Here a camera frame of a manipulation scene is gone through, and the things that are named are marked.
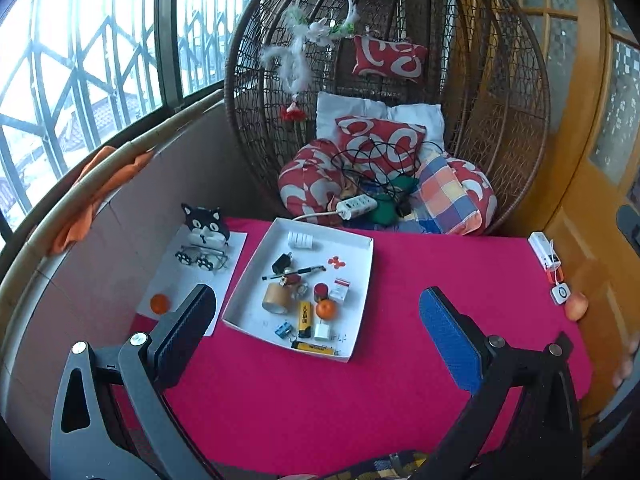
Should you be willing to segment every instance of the plaid clothing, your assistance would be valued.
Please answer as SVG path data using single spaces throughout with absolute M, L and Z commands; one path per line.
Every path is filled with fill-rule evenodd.
M 412 475 L 427 455 L 418 451 L 401 451 L 382 456 L 366 462 L 360 462 L 346 471 L 325 476 L 321 480 L 396 480 L 405 479 Z
M 414 214 L 433 219 L 444 234 L 463 235 L 482 225 L 482 215 L 466 194 L 443 155 L 432 151 L 418 170 L 422 204 L 412 203 Z

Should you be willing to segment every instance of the pink tablecloth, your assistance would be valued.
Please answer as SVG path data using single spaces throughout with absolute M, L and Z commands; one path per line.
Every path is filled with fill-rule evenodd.
M 248 236 L 237 283 L 269 223 L 234 219 Z M 468 399 L 418 317 L 431 285 L 487 334 L 543 349 L 564 330 L 578 398 L 591 364 L 575 323 L 549 297 L 526 240 L 362 232 L 374 242 L 364 319 L 348 363 L 300 356 L 219 322 L 202 339 L 166 397 L 210 460 L 275 474 L 327 474 L 403 449 L 433 450 Z M 139 317 L 136 330 L 153 322 Z M 512 391 L 487 442 L 498 446 L 513 413 Z

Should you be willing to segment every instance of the red patterned cushion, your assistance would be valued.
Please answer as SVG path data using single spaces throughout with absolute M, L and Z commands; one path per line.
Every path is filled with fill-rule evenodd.
M 339 197 L 344 187 L 342 171 L 332 164 L 338 148 L 330 140 L 316 139 L 302 147 L 284 166 L 278 177 L 280 198 L 293 216 L 327 211 L 327 205 Z M 308 218 L 310 223 L 341 223 L 339 216 Z
M 470 233 L 480 235 L 489 227 L 498 206 L 498 199 L 494 194 L 494 190 L 485 174 L 471 162 L 450 156 L 447 159 L 447 164 L 453 170 L 471 202 L 474 203 L 482 215 L 480 227 Z
M 369 178 L 393 178 L 420 166 L 417 151 L 426 134 L 424 126 L 358 116 L 340 117 L 335 123 L 342 156 Z
M 378 74 L 420 82 L 427 49 L 405 42 L 382 41 L 370 36 L 355 36 L 356 66 L 353 75 Z

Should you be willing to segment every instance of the tiled wall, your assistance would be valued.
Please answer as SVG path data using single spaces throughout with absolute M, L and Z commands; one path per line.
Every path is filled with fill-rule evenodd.
M 23 295 L 2 355 L 0 413 L 45 473 L 69 349 L 81 339 L 94 347 L 124 342 L 166 244 L 184 221 L 180 202 L 265 217 L 223 103 L 163 146 L 103 205 L 85 240 L 41 264 Z

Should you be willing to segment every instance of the silver bolt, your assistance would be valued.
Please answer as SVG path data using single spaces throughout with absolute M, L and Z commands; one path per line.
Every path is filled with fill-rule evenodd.
M 146 334 L 144 332 L 137 332 L 134 335 L 132 335 L 131 338 L 129 339 L 129 342 L 133 346 L 140 346 L 144 344 L 145 341 L 146 341 Z
M 560 348 L 560 345 L 557 345 L 556 343 L 549 345 L 549 351 L 555 356 L 562 355 L 562 348 Z
M 81 354 L 86 350 L 86 343 L 84 341 L 78 341 L 75 345 L 71 347 L 71 351 L 74 354 Z
M 502 348 L 504 346 L 504 338 L 499 335 L 489 336 L 489 344 L 494 348 Z

